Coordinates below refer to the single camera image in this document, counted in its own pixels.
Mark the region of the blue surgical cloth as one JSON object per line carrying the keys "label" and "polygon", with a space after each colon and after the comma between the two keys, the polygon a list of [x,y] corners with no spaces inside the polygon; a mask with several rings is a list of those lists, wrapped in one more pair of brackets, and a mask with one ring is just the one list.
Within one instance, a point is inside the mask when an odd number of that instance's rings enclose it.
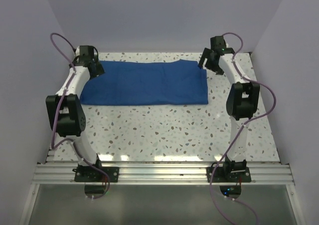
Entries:
{"label": "blue surgical cloth", "polygon": [[196,61],[137,63],[103,61],[105,73],[89,80],[83,105],[207,105],[207,72]]}

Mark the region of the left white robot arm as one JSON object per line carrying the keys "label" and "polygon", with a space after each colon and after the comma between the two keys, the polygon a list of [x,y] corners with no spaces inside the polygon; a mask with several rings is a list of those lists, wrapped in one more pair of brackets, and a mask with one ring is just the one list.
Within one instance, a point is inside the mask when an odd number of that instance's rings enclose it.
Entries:
{"label": "left white robot arm", "polygon": [[69,75],[62,87],[45,99],[52,129],[51,148],[55,150],[64,142],[71,144],[78,158],[77,182],[105,181],[107,175],[85,133],[87,122],[80,103],[85,84],[104,74],[97,49],[91,45],[79,46],[69,67]]}

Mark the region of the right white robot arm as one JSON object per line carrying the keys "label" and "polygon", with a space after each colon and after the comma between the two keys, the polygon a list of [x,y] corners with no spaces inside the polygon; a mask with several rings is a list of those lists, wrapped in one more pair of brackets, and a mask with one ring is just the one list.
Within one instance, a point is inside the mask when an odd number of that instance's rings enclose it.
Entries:
{"label": "right white robot arm", "polygon": [[219,35],[210,39],[210,48],[204,49],[198,63],[199,68],[225,75],[231,85],[226,100],[226,112],[231,119],[230,146],[207,169],[207,177],[214,183],[251,181],[246,143],[249,121],[258,108],[260,85],[245,74],[235,57],[234,49]]}

